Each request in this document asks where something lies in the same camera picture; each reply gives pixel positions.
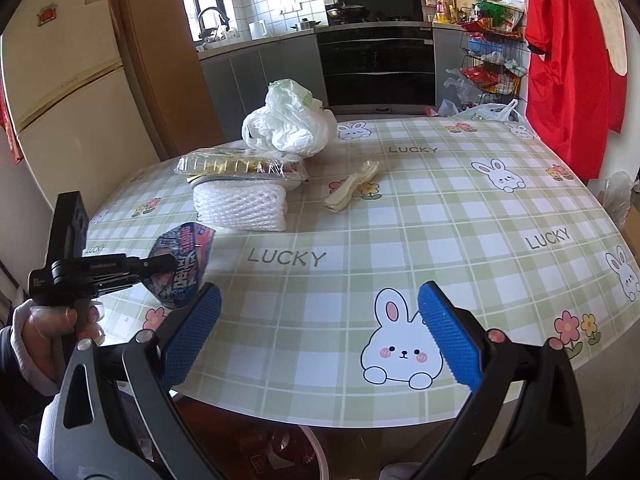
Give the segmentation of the person's left hand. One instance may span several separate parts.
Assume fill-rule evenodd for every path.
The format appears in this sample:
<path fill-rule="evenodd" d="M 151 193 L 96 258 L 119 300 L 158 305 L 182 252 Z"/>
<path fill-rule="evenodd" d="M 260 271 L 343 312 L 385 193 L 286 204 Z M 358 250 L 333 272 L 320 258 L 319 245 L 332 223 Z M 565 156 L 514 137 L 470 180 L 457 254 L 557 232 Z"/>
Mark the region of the person's left hand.
<path fill-rule="evenodd" d="M 11 347 L 26 382 L 43 396 L 58 392 L 53 341 L 73 335 L 78 312 L 69 307 L 36 306 L 32 300 L 14 312 Z"/>

